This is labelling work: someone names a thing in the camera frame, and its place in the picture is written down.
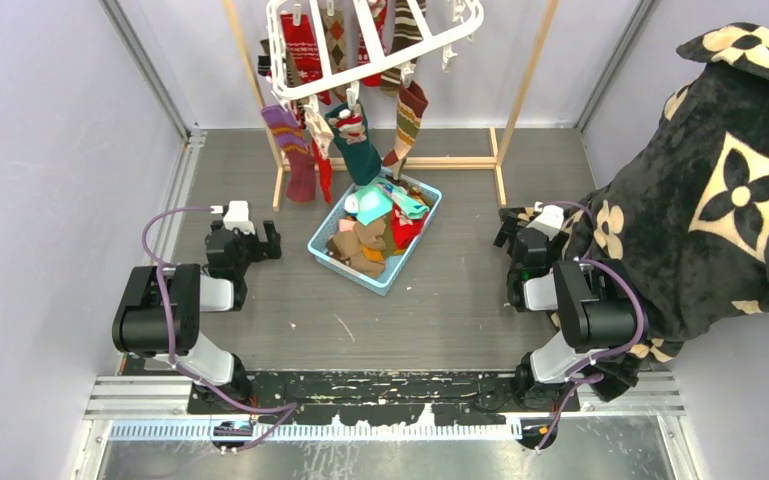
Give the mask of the red white patterned sock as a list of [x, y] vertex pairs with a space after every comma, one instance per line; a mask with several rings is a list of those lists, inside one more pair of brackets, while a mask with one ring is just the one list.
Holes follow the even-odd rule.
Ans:
[[398, 250], [407, 249], [424, 228], [425, 218], [411, 219], [396, 208], [391, 219], [393, 240]]

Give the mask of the mint green blue sock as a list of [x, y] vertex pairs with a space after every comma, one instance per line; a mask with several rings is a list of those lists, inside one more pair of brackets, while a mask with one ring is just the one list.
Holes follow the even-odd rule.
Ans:
[[359, 187], [353, 196], [356, 208], [352, 212], [348, 207], [345, 207], [345, 210], [348, 213], [351, 212], [364, 226], [391, 213], [394, 207], [397, 207], [411, 221], [423, 219], [430, 211], [427, 205], [411, 197], [405, 188], [381, 177]]

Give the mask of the white plastic sock hanger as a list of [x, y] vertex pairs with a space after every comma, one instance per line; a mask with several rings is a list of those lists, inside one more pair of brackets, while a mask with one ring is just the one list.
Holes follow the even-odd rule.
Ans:
[[446, 73], [450, 72], [457, 58], [453, 46], [461, 41], [473, 42], [476, 31], [483, 24], [485, 12], [482, 4], [479, 1], [452, 1], [450, 3], [449, 23], [438, 32], [429, 27], [426, 15], [422, 12], [417, 1], [410, 1], [409, 4], [423, 39], [413, 46], [393, 53], [391, 49], [387, 50], [384, 47], [378, 34], [372, 3], [370, 1], [348, 1], [346, 5], [353, 12], [352, 16], [360, 29], [358, 43], [366, 47], [367, 61], [347, 68], [342, 73], [332, 73], [321, 21], [320, 3], [318, 1], [294, 1], [288, 12], [294, 15], [295, 22], [298, 22], [302, 13], [309, 16], [319, 47], [323, 77], [308, 84], [291, 86], [286, 80], [285, 58], [288, 50], [286, 49], [280, 18], [285, 3], [283, 1], [267, 2], [265, 11], [271, 59], [271, 89], [275, 99], [279, 102], [307, 99], [335, 87], [347, 86], [349, 99], [355, 100], [361, 80], [383, 73], [398, 64], [402, 64], [402, 80], [410, 80], [416, 71], [412, 64], [419, 58], [431, 55], [436, 51], [441, 53], [441, 70]]

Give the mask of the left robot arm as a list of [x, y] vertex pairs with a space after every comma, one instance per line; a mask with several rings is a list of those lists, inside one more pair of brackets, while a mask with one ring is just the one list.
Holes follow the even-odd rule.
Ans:
[[204, 265], [133, 268], [112, 321], [112, 342], [121, 353], [166, 363], [191, 380], [200, 400], [237, 413], [250, 404], [252, 384], [239, 356], [202, 332], [201, 317], [242, 309], [249, 267], [279, 259], [281, 235], [271, 220], [252, 232], [217, 220], [205, 255]]

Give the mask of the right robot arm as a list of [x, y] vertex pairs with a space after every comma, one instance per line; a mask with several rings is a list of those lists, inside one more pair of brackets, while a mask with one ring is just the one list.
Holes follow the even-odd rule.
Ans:
[[642, 301], [616, 260], [564, 260], [567, 235], [547, 215], [530, 218], [523, 208], [503, 208], [493, 241], [510, 257], [508, 303], [517, 311], [554, 316], [556, 334], [526, 353], [511, 385], [516, 401], [537, 411], [559, 407], [578, 383], [588, 382], [603, 401], [638, 383], [639, 361], [630, 350], [645, 337]]

